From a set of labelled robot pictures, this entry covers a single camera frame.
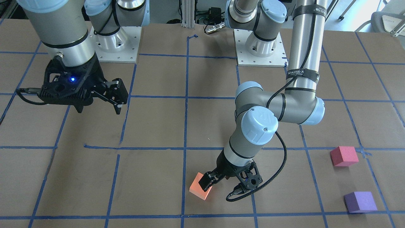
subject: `brown table surface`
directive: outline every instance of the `brown table surface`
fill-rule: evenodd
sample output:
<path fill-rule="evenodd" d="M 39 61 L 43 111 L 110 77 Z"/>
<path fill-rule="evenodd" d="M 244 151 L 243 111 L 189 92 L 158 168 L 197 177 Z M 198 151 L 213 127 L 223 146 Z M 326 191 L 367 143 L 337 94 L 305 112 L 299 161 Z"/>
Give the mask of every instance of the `brown table surface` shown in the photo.
<path fill-rule="evenodd" d="M 289 56 L 291 30 L 281 36 Z M 280 123 L 284 170 L 232 203 L 236 178 L 206 201 L 188 188 L 235 128 L 238 84 L 276 91 L 284 69 L 238 67 L 232 30 L 206 35 L 198 25 L 151 24 L 139 53 L 136 65 L 101 64 L 130 91 L 121 115 L 99 99 L 81 114 L 30 105 L 14 91 L 40 87 L 50 57 L 28 20 L 0 21 L 0 227 L 405 227 L 405 51 L 396 38 L 325 31 L 324 119 Z M 337 146 L 354 146 L 360 162 L 333 167 Z M 264 180 L 282 158 L 274 137 L 255 157 Z M 349 215 L 343 195 L 353 191 L 371 191 L 378 211 Z"/>

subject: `light blue joint cap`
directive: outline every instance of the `light blue joint cap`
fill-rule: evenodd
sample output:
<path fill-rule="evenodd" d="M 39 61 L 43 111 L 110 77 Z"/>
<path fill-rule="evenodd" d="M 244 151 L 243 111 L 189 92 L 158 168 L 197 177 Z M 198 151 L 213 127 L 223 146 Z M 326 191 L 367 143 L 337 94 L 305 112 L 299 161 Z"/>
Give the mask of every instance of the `light blue joint cap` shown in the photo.
<path fill-rule="evenodd" d="M 252 88 L 252 87 L 259 87 L 260 89 L 263 90 L 262 86 L 257 82 L 253 82 L 253 81 L 244 82 L 240 86 L 238 86 L 238 88 L 236 89 L 235 100 L 241 92 L 243 92 L 244 90 L 247 90 L 249 88 Z"/>
<path fill-rule="evenodd" d="M 284 23 L 286 20 L 287 9 L 278 0 L 263 0 L 262 10 L 270 19 L 277 23 Z"/>
<path fill-rule="evenodd" d="M 150 17 L 150 13 L 149 13 L 149 0 L 146 0 L 145 14 L 143 15 L 141 27 L 148 26 L 150 21 L 151 21 L 151 17 Z"/>
<path fill-rule="evenodd" d="M 111 0 L 86 0 L 84 9 L 86 9 L 86 14 L 92 17 L 103 12 L 110 4 Z"/>
<path fill-rule="evenodd" d="M 319 97 L 316 98 L 316 105 L 308 119 L 301 125 L 316 125 L 321 122 L 325 114 L 325 103 Z"/>
<path fill-rule="evenodd" d="M 263 106 L 250 108 L 242 117 L 242 133 L 255 145 L 264 145 L 273 137 L 278 128 L 273 112 Z"/>
<path fill-rule="evenodd" d="M 17 0 L 25 10 L 34 13 L 50 13 L 64 6 L 68 0 Z"/>
<path fill-rule="evenodd" d="M 227 28 L 231 28 L 230 24 L 229 24 L 229 18 L 228 18 L 230 1 L 231 0 L 226 1 L 226 8 L 225 8 L 225 20 L 224 21 L 225 21 L 225 27 L 227 27 Z"/>

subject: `orange foam block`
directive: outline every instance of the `orange foam block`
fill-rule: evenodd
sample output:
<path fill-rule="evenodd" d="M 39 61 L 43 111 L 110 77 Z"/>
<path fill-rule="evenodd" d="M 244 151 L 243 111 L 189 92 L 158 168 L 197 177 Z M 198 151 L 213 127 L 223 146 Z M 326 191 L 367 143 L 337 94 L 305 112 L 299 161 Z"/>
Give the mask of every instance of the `orange foam block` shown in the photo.
<path fill-rule="evenodd" d="M 358 163 L 356 150 L 353 146 L 339 146 L 330 152 L 334 166 L 351 166 Z"/>
<path fill-rule="evenodd" d="M 200 184 L 198 183 L 202 177 L 203 177 L 202 173 L 197 173 L 196 178 L 194 179 L 193 183 L 190 186 L 190 192 L 200 197 L 201 199 L 205 200 L 208 196 L 209 191 L 211 191 L 212 186 L 209 187 L 207 191 L 204 191 L 201 188 Z"/>

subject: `electrical cable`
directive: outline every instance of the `electrical cable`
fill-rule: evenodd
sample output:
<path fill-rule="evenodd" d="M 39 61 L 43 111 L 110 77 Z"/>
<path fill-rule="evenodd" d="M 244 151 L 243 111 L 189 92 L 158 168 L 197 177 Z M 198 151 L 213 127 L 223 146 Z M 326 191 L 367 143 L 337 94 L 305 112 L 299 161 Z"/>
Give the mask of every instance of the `electrical cable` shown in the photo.
<path fill-rule="evenodd" d="M 179 12 L 179 15 L 180 15 L 180 20 L 182 20 L 183 19 L 183 11 L 181 10 L 181 0 L 179 0 L 179 10 L 178 10 L 178 12 Z"/>
<path fill-rule="evenodd" d="M 105 28 L 105 26 L 107 26 L 108 22 L 110 21 L 112 15 L 113 15 L 113 10 L 111 10 L 111 13 L 110 13 L 110 15 L 108 16 L 108 19 L 106 20 L 106 22 L 104 23 L 104 25 L 101 27 L 100 31 L 96 32 L 96 30 L 94 29 L 94 32 L 93 32 L 94 35 L 98 35 L 100 32 L 103 31 L 103 29 Z"/>
<path fill-rule="evenodd" d="M 27 102 L 29 104 L 32 104 L 32 105 L 47 105 L 48 104 L 48 103 L 45 103 L 45 102 L 30 101 L 21 94 L 22 92 L 25 92 L 25 89 L 20 88 L 20 89 L 15 90 L 15 93 L 21 98 L 21 100 L 23 100 L 23 101 L 25 101 L 25 102 Z"/>
<path fill-rule="evenodd" d="M 300 69 L 304 68 L 305 63 L 307 63 L 308 57 L 309 57 L 309 53 L 311 52 L 311 48 L 312 48 L 312 43 L 313 43 L 313 36 L 315 33 L 315 19 L 316 19 L 316 14 L 313 14 L 312 16 L 312 22 L 311 22 L 311 31 L 309 33 L 309 42 L 308 42 L 308 46 L 307 46 L 307 52 L 306 55 L 304 57 L 304 60 L 302 62 L 302 65 L 300 67 Z M 275 92 L 270 99 L 267 101 L 266 104 L 266 108 L 269 108 L 270 106 L 270 102 L 273 100 L 274 97 L 276 97 L 281 91 L 283 91 L 287 86 L 289 86 L 291 83 L 293 83 L 296 79 L 298 78 L 298 76 L 294 76 L 288 83 L 286 83 L 281 89 L 279 89 L 277 92 Z"/>
<path fill-rule="evenodd" d="M 283 162 L 282 162 L 280 168 L 277 170 L 277 172 L 276 172 L 268 181 L 266 181 L 265 183 L 263 183 L 263 184 L 262 184 L 261 186 L 259 186 L 258 188 L 254 189 L 254 190 L 252 190 L 252 191 L 250 191 L 250 192 L 248 192 L 248 193 L 246 193 L 246 194 L 244 194 L 244 195 L 242 195 L 242 196 L 233 198 L 233 199 L 230 199 L 230 198 L 229 198 L 229 197 L 235 195 L 234 192 L 231 192 L 231 193 L 229 193 L 229 194 L 227 195 L 226 201 L 228 201 L 228 202 L 234 202 L 234 201 L 238 201 L 238 200 L 241 200 L 241 199 L 243 199 L 243 198 L 245 198 L 245 197 L 247 197 L 247 196 L 252 195 L 253 193 L 255 193 L 255 192 L 261 190 L 262 188 L 264 188 L 265 186 L 267 186 L 267 185 L 268 185 L 271 181 L 273 181 L 274 178 L 276 178 L 277 175 L 283 170 L 283 168 L 284 168 L 284 166 L 285 166 L 285 164 L 286 164 L 286 161 L 287 161 L 287 147 L 286 147 L 286 144 L 284 143 L 283 139 L 281 138 L 281 136 L 278 134 L 277 131 L 275 132 L 275 134 L 276 134 L 277 137 L 279 138 L 281 144 L 283 145 L 283 149 L 284 149 L 284 158 L 283 158 Z"/>

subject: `metal base plate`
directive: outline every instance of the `metal base plate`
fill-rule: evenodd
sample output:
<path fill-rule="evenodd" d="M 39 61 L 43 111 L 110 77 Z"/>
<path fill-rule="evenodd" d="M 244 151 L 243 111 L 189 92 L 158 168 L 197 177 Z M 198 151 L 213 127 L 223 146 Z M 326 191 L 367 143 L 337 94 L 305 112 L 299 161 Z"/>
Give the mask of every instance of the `metal base plate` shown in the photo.
<path fill-rule="evenodd" d="M 275 49 L 269 57 L 257 57 L 250 54 L 245 46 L 245 42 L 252 31 L 234 29 L 236 55 L 238 57 L 238 65 L 246 67 L 284 67 L 288 66 L 286 52 L 284 50 L 283 41 L 280 33 L 275 40 Z"/>
<path fill-rule="evenodd" d="M 126 44 L 125 49 L 119 52 L 105 52 L 99 48 L 94 35 L 94 28 L 90 32 L 90 39 L 92 40 L 94 49 L 96 50 L 98 60 L 100 62 L 125 62 L 136 63 L 138 56 L 139 42 L 141 41 L 142 27 L 122 27 L 129 36 L 129 42 Z"/>

